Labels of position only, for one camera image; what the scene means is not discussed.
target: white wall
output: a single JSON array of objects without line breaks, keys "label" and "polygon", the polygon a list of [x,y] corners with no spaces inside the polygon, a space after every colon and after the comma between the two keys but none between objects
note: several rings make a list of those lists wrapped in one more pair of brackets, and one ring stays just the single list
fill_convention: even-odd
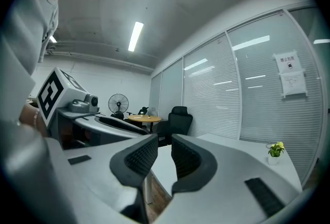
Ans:
[{"label": "white wall", "polygon": [[142,107],[147,107],[149,104],[150,75],[97,61],[61,56],[45,56],[44,62],[38,64],[32,75],[36,85],[31,92],[31,97],[37,96],[54,67],[59,67],[69,73],[88,92],[98,96],[98,106],[105,115],[112,114],[108,108],[108,100],[116,93],[128,98],[127,111],[137,113]]},{"label": "white wall", "polygon": [[175,62],[190,50],[204,43],[207,39],[222,33],[236,24],[279,7],[303,2],[313,2],[313,0],[243,0],[238,2],[229,9],[222,11],[217,17],[203,25],[180,46],[174,49],[156,66],[152,73],[152,77],[156,76],[159,72],[164,70],[164,68]]}]

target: paper notice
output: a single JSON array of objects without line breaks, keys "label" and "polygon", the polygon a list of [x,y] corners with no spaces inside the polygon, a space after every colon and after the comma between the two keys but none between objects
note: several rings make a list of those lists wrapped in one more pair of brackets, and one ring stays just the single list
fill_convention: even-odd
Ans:
[{"label": "paper notice", "polygon": [[283,87],[283,96],[307,93],[303,71],[284,73],[280,75]]},{"label": "paper notice", "polygon": [[301,71],[301,65],[296,51],[274,55],[280,74]]}]

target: potted plant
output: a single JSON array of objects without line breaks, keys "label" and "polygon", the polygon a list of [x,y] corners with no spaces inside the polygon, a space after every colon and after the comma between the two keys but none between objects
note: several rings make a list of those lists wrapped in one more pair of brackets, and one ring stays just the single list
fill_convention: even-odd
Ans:
[{"label": "potted plant", "polygon": [[281,151],[284,152],[284,144],[282,142],[277,142],[276,144],[272,144],[268,151],[268,164],[275,165],[278,162],[278,158],[281,154]]}]

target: electric fan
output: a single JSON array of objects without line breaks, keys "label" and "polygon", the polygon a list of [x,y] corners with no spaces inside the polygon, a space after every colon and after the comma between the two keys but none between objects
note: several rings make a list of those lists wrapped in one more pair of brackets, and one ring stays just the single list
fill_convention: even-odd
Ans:
[{"label": "electric fan", "polygon": [[108,106],[112,113],[124,113],[128,109],[128,99],[123,94],[114,94],[110,97]]}]

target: ceiling pipe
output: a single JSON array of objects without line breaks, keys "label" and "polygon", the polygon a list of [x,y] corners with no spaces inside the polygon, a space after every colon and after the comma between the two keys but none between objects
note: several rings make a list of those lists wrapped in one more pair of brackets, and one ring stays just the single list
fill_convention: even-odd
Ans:
[{"label": "ceiling pipe", "polygon": [[111,63],[111,64],[115,64],[115,65],[121,65],[121,66],[135,68],[135,69],[138,69],[138,70],[143,70],[143,71],[150,72],[150,73],[154,70],[153,68],[150,68],[150,67],[147,67],[147,66],[133,64],[133,63],[129,63],[129,62],[118,60],[118,59],[92,56],[92,55],[89,55],[89,54],[82,54],[82,53],[47,51],[47,55],[66,56],[66,57],[87,59],[87,60],[93,60],[93,61],[104,62],[104,63]]},{"label": "ceiling pipe", "polygon": [[[61,47],[61,46],[62,47],[68,47],[68,46],[76,46],[76,45],[99,45],[99,46],[110,47],[113,50],[119,49],[121,52],[127,51],[127,48],[122,48],[122,47],[109,45],[109,44],[105,44],[105,43],[90,42],[90,41],[76,41],[76,40],[57,41],[56,44],[48,43],[47,49],[49,49],[49,48],[56,49],[57,47]],[[135,51],[134,53],[158,59],[156,56],[149,55],[149,54],[146,54],[146,53],[142,53],[140,51]]]}]

